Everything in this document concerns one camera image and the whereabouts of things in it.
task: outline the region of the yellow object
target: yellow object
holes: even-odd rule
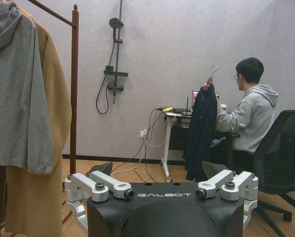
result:
[[[7,167],[8,202],[5,231],[29,237],[62,236],[62,150],[71,123],[71,105],[64,73],[50,34],[34,21],[39,37],[42,74],[53,138],[54,160],[50,174]]]
[[[163,113],[167,113],[169,111],[172,111],[173,110],[173,107],[168,107],[166,109],[163,109]]]

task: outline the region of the dark jacket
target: dark jacket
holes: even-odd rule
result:
[[[209,160],[215,122],[216,97],[214,86],[211,84],[207,91],[201,87],[193,107],[185,155],[188,180],[196,179],[196,182],[206,180],[202,162]]]

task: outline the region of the man's hand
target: man's hand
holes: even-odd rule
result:
[[[206,84],[206,83],[204,83],[204,84],[202,85],[202,88],[203,88],[203,90],[207,91],[208,88],[209,88],[209,86],[210,86],[210,84]],[[220,96],[217,95],[217,94],[215,94],[215,97],[216,97],[216,101],[219,103],[219,102],[220,102]]]
[[[209,86],[210,86],[210,84],[206,84],[206,83],[204,83],[204,84],[202,85],[202,88],[203,88],[203,90],[208,90]]]

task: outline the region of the gray hoodie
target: gray hoodie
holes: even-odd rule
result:
[[[0,2],[0,165],[49,173],[53,144],[35,24]]]
[[[217,106],[217,129],[241,135],[233,149],[254,153],[276,119],[278,93],[268,85],[256,85],[245,92],[236,109],[227,114]]]

